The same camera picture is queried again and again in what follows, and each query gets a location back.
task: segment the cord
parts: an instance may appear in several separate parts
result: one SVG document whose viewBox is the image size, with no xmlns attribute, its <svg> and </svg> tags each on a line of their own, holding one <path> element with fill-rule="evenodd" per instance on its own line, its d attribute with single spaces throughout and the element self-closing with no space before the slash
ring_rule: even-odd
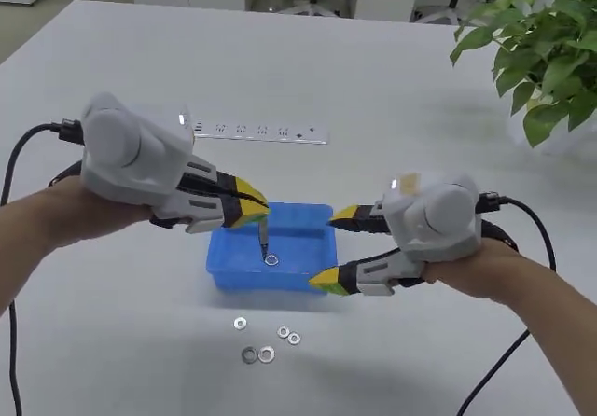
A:
<svg viewBox="0 0 597 416">
<path fill-rule="evenodd" d="M 513 206 L 516 206 L 517 208 L 523 210 L 528 216 L 531 217 L 531 219 L 535 222 L 537 228 L 539 229 L 539 232 L 541 233 L 541 237 L 543 237 L 543 242 L 545 243 L 545 248 L 548 252 L 549 268 L 555 271 L 556 270 L 556 256 L 553 251 L 553 245 L 551 244 L 551 239 L 549 238 L 548 231 L 545 228 L 545 225 L 543 225 L 543 222 L 541 221 L 539 216 L 536 214 L 536 212 L 533 211 L 530 207 L 528 207 L 523 202 L 514 200 L 514 199 L 510 199 L 509 197 L 499 197 L 498 203 L 500 205 L 501 204 L 511 204 Z M 519 346 L 521 346 L 521 344 L 526 339 L 528 339 L 530 335 L 531 335 L 531 333 L 528 330 L 525 330 L 516 339 L 516 341 L 514 341 L 509 348 L 507 348 L 507 350 L 504 352 L 504 354 L 497 360 L 497 362 L 495 362 L 495 365 L 493 365 L 493 367 L 489 370 L 489 372 L 487 374 L 485 374 L 485 376 L 480 380 L 480 382 L 477 384 L 477 386 L 475 386 L 475 388 L 473 388 L 473 391 L 471 391 L 471 393 L 465 399 L 465 402 L 458 410 L 458 413 L 456 413 L 456 416 L 463 416 L 465 414 L 466 410 L 468 409 L 470 404 L 473 402 L 475 397 L 477 397 L 477 395 L 480 393 L 480 391 L 493 378 L 493 376 L 500 369 L 500 367 L 502 367 L 504 365 L 504 363 L 508 360 L 508 358 L 510 358 L 510 356 L 514 354 L 514 352 L 519 348 Z"/>
<path fill-rule="evenodd" d="M 33 127 L 21 137 L 19 142 L 12 149 L 10 157 L 8 158 L 7 172 L 5 173 L 2 196 L 0 197 L 0 206 L 4 206 L 8 203 L 8 196 L 10 195 L 12 176 L 15 173 L 17 158 L 25 144 L 38 133 L 47 130 L 57 133 L 60 132 L 61 127 L 60 124 L 41 124 Z M 16 416 L 22 416 L 21 392 L 19 391 L 19 381 L 17 380 L 17 307 L 15 306 L 15 301 L 12 301 L 8 306 L 8 318 L 10 320 L 10 365 L 8 376 L 10 378 L 12 399 L 15 403 L 15 414 Z"/>
</svg>

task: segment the metal washer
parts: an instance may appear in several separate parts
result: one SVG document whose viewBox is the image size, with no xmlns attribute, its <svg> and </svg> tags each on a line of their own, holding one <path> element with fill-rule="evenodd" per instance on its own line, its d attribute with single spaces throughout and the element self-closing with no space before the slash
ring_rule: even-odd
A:
<svg viewBox="0 0 597 416">
<path fill-rule="evenodd" d="M 278 260 L 278 256 L 276 256 L 274 253 L 269 253 L 267 256 L 265 256 L 264 262 L 270 267 L 273 267 L 274 265 L 278 265 L 278 262 L 280 261 Z"/>
<path fill-rule="evenodd" d="M 264 346 L 259 350 L 258 358 L 261 363 L 271 363 L 275 356 L 276 352 L 271 346 Z"/>
<path fill-rule="evenodd" d="M 278 337 L 280 337 L 281 339 L 285 339 L 290 335 L 290 329 L 286 326 L 280 326 L 278 327 Z"/>
<path fill-rule="evenodd" d="M 234 328 L 236 330 L 243 330 L 246 327 L 246 319 L 239 316 L 234 320 Z"/>
<path fill-rule="evenodd" d="M 290 335 L 288 335 L 288 342 L 293 346 L 296 346 L 300 343 L 300 335 L 296 332 L 292 332 Z"/>
<path fill-rule="evenodd" d="M 257 353 L 257 349 L 255 349 L 253 346 L 247 346 L 241 352 L 241 359 L 247 365 L 253 365 L 257 361 L 258 357 L 259 354 Z"/>
</svg>

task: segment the blue tray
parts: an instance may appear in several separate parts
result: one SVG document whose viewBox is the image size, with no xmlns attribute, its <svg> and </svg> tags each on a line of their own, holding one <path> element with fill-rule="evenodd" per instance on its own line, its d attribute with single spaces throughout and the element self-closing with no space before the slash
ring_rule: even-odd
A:
<svg viewBox="0 0 597 416">
<path fill-rule="evenodd" d="M 276 266 L 261 259 L 257 223 L 240 229 L 218 229 L 212 234 L 207 271 L 215 285 L 226 291 L 293 290 L 321 294 L 309 286 L 309 278 L 338 265 L 334 229 L 326 224 L 332 216 L 324 204 L 270 203 L 268 219 L 270 253 Z"/>
</svg>

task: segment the white table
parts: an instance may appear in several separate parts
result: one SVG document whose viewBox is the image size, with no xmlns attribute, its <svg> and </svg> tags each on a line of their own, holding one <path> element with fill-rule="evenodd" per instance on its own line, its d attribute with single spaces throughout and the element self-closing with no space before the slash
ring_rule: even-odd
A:
<svg viewBox="0 0 597 416">
<path fill-rule="evenodd" d="M 188 103 L 209 118 L 315 119 L 330 129 L 329 146 L 202 141 L 196 150 L 271 201 L 336 208 L 373 202 L 413 167 L 469 172 L 530 203 L 562 275 L 597 299 L 594 179 L 513 148 L 508 103 L 493 92 L 493 51 L 466 54 L 452 69 L 452 44 L 442 26 L 74 2 L 0 66 L 0 163 L 26 129 L 77 118 L 99 90 L 125 102 Z M 35 138 L 13 198 L 79 155 L 53 136 Z M 528 218 L 506 210 L 493 220 L 545 259 Z M 337 235 L 340 262 L 392 246 Z M 442 285 L 395 298 L 223 296 L 204 270 L 208 240 L 138 225 L 44 261 L 18 299 L 26 414 L 452 415 L 522 330 L 508 310 Z M 244 332 L 232 327 L 239 315 Z M 298 347 L 276 338 L 281 324 L 301 333 Z M 270 343 L 270 365 L 241 361 L 243 347 Z M 0 354 L 7 371 L 6 317 Z M 12 414 L 10 402 L 2 374 L 1 414 Z M 468 414 L 574 411 L 529 341 Z"/>
</svg>

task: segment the power outlet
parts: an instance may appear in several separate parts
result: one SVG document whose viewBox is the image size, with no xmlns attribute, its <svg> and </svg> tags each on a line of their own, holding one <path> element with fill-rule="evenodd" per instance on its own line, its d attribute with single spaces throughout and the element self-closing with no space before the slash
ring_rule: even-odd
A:
<svg viewBox="0 0 597 416">
<path fill-rule="evenodd" d="M 239 124 L 234 122 L 198 121 L 194 127 L 196 138 L 241 139 L 300 144 L 327 144 L 329 133 L 321 126 Z"/>
</svg>

